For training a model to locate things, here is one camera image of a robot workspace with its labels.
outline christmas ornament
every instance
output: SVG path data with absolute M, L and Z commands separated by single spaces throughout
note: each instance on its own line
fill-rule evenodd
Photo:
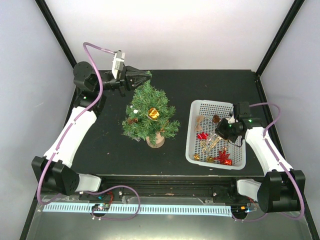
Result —
M 222 137 L 218 136 L 211 144 L 210 144 L 210 147 L 213 149 L 217 144 L 218 142 L 223 139 Z
M 196 138 L 197 138 L 197 139 L 200 139 L 200 140 L 206 140 L 206 139 L 208 138 L 208 136 L 209 136 L 208 133 L 202 132 L 202 133 L 198 133 L 198 134 L 196 135 Z
M 202 126 L 200 125 L 200 123 L 201 123 L 204 119 L 205 119 L 205 116 L 203 116 L 203 115 L 199 115 L 199 116 L 196 117 L 196 119 L 195 119 L 195 121 L 196 121 L 196 126 L 195 126 L 195 128 L 194 128 L 194 130 L 195 130 L 196 132 L 202 131 Z
M 152 120 L 157 120 L 159 116 L 160 116 L 160 113 L 154 107 L 152 107 L 148 112 L 148 117 Z
M 219 123 L 220 120 L 221 120 L 221 119 L 220 119 L 220 117 L 219 117 L 218 115 L 214 115 L 213 118 L 212 118 L 212 122 L 213 122 L 214 124 Z
M 126 122 L 131 125 L 138 122 L 138 118 L 128 118 Z
M 232 165 L 232 160 L 231 159 L 227 159 L 227 160 L 225 160 L 224 162 L 222 162 L 220 164 L 231 166 Z
M 206 157 L 206 161 L 208 162 L 208 163 L 211 163 L 211 164 L 213 164 L 214 163 L 214 157 L 212 157 L 212 156 L 207 156 Z
M 199 154 L 198 154 L 198 153 L 195 153 L 195 154 L 193 155 L 193 159 L 196 160 L 196 161 L 199 161 L 199 160 L 200 160 Z
M 227 148 L 224 147 L 222 151 L 219 151 L 219 156 L 214 157 L 214 160 L 220 162 L 220 164 L 224 165 L 232 165 L 232 160 L 229 159 L 230 153 L 227 153 Z

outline star ornament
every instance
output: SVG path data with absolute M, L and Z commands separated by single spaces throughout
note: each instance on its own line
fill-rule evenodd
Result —
M 229 159 L 230 153 L 227 153 L 227 150 L 224 149 L 223 151 L 219 151 L 219 156 L 216 156 L 214 160 L 217 160 L 220 162 L 220 164 L 224 165 L 232 165 L 232 160 Z
M 208 133 L 202 132 L 202 133 L 198 133 L 198 134 L 196 135 L 196 138 L 197 138 L 197 139 L 200 139 L 200 140 L 207 140 L 208 136 L 209 136 Z

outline gray floor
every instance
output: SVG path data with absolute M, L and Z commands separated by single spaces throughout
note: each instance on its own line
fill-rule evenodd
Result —
M 261 216 L 260 211 L 247 219 Z M 28 240 L 311 240 L 305 219 L 271 213 L 258 222 L 235 222 L 223 216 L 138 215 L 128 221 L 106 221 L 86 213 L 36 210 Z

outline black table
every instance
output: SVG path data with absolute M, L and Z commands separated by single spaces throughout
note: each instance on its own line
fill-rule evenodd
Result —
M 186 160 L 190 106 L 194 100 L 259 103 L 255 74 L 250 70 L 153 70 L 151 84 L 166 92 L 176 107 L 174 119 L 181 123 L 175 139 L 166 139 L 160 148 L 150 148 L 122 135 L 126 105 L 133 92 L 121 97 L 106 91 L 104 109 L 84 137 L 72 169 L 78 173 L 118 176 L 263 176 L 259 161 L 246 146 L 246 166 L 225 170 L 192 164 Z M 261 107 L 252 109 L 266 123 Z

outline white wall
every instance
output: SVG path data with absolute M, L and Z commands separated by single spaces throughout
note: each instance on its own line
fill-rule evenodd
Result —
M 46 0 L 76 60 L 84 41 L 139 69 L 256 71 L 293 0 Z M 92 51 L 98 68 L 111 65 Z
M 0 3 L 0 239 L 19 239 L 37 181 L 34 156 L 58 137 L 72 68 L 35 1 Z
M 305 1 L 261 79 L 282 107 L 277 130 L 286 159 L 306 175 L 305 195 L 320 231 L 320 1 Z

